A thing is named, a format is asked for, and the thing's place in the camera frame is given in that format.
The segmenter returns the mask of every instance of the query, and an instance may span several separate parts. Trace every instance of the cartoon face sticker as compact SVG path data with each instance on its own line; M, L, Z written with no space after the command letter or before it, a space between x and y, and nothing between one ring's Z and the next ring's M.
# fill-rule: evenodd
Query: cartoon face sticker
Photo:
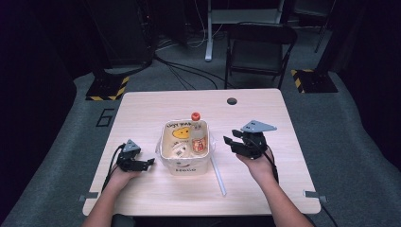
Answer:
M183 127L173 131L173 136L179 139L189 138L189 127Z

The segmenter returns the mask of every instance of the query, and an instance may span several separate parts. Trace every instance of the plastic container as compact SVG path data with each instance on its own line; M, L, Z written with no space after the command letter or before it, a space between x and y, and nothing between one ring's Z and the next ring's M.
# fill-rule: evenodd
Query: plastic container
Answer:
M206 149L202 154L192 151L189 128L191 119L168 121L163 126L162 138L156 152L172 175L192 176L207 172L210 162L209 126L199 121L204 130Z

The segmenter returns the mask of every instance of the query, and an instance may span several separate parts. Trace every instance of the metal bracket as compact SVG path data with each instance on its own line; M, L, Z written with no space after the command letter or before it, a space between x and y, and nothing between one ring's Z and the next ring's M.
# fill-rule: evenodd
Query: metal bracket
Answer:
M312 192L312 191L305 191L304 190L304 196L307 198L315 198L315 199L319 199L320 202L322 203L327 203L328 199L326 196L320 196L319 193L317 192Z
M262 132L262 131L275 131L275 130L277 130L277 127L262 123L260 121L252 120L251 122L246 124L244 127L242 127L241 130L245 131L245 132L255 133L255 132Z
M78 201L86 201L86 199L97 199L98 192L88 192L86 195L80 195Z

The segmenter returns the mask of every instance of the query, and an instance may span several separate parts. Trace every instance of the gray triangular marker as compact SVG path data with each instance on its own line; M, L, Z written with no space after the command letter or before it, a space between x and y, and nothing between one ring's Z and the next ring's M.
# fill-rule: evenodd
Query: gray triangular marker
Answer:
M277 128L259 121L252 120L241 129L245 132L262 132L262 131L275 131Z
M128 152L128 151L133 151L136 149L140 149L139 146L137 146L131 139L128 140L127 145L124 147L123 151Z

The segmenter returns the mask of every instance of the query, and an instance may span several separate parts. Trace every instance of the person's left hand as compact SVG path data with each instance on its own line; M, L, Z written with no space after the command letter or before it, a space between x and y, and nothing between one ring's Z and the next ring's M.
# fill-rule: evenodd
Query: person's left hand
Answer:
M114 171L112 173L112 177L110 178L107 187L112 187L115 190L122 190L127 183L130 181L130 179L139 176L141 174L141 171L123 171L119 166L114 165L113 168Z

